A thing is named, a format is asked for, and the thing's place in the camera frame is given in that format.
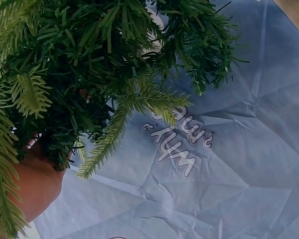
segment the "wrinkled surface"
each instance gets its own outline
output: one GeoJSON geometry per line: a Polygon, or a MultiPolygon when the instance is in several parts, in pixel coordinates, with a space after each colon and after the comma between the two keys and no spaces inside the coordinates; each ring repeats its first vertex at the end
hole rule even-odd
{"type": "MultiPolygon", "coordinates": [[[[90,180],[76,159],[35,220],[42,239],[299,239],[299,32],[271,0],[224,12],[250,63],[192,95],[176,128],[135,114],[90,180]]],[[[192,94],[182,78],[171,85],[192,94]]]]}

